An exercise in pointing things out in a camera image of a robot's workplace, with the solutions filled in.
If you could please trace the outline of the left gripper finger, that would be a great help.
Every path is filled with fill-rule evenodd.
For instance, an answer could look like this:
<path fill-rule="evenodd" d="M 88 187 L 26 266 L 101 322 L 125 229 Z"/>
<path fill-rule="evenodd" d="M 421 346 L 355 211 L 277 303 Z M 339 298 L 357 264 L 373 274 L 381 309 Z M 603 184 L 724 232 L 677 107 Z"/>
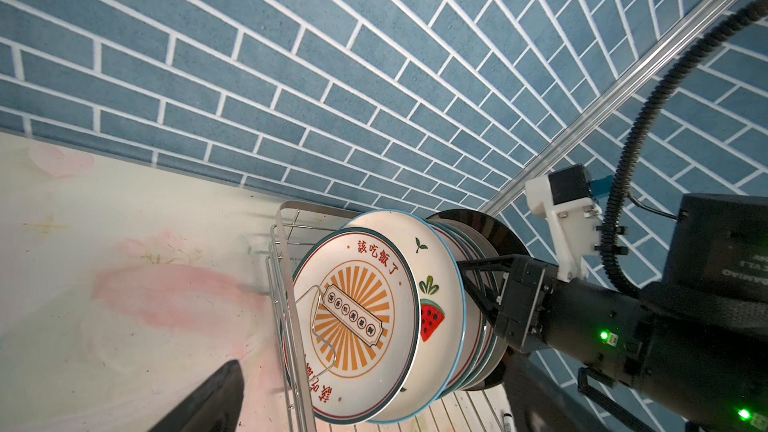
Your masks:
<path fill-rule="evenodd" d="M 156 431 L 235 431 L 244 400 L 240 362 L 224 363 L 152 428 Z"/>

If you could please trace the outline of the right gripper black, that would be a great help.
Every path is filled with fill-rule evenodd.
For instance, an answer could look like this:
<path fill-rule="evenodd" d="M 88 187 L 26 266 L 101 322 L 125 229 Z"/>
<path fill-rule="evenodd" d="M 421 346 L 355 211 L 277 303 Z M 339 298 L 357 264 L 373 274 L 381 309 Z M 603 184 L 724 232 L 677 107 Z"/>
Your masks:
<path fill-rule="evenodd" d="M 513 254 L 459 261 L 457 267 L 462 273 L 502 273 L 502 290 L 495 275 L 463 275 L 464 291 L 495 335 L 515 352 L 530 354 L 544 346 L 540 315 L 557 282 L 556 265 Z"/>

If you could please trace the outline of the red green text plate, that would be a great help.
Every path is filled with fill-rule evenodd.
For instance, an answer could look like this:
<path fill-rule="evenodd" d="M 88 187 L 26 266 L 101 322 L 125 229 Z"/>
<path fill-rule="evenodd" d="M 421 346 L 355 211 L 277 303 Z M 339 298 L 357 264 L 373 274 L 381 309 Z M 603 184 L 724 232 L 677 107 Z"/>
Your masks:
<path fill-rule="evenodd" d="M 452 254 L 457 262 L 481 258 L 481 249 L 472 245 L 469 236 L 464 232 L 452 225 L 437 221 L 430 222 L 430 225 L 442 235 L 446 244 L 452 247 Z M 475 375 L 475 368 L 482 353 L 487 349 L 487 332 L 482 314 L 468 293 L 465 293 L 465 299 L 467 322 L 461 357 L 445 391 L 442 393 L 442 397 L 460 389 L 469 382 L 469 379 Z"/>

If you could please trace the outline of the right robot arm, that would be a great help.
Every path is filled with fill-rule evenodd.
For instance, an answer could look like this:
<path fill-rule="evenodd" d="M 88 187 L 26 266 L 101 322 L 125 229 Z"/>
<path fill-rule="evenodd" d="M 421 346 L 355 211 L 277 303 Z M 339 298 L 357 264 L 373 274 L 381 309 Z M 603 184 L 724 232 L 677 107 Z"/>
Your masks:
<path fill-rule="evenodd" d="M 597 389 L 622 384 L 681 415 L 688 429 L 767 427 L 767 201 L 688 194 L 664 276 L 636 295 L 561 281 L 553 264 L 506 255 L 459 263 L 498 272 L 467 292 L 518 353 L 550 348 L 581 363 L 579 391 L 627 427 L 641 420 Z"/>

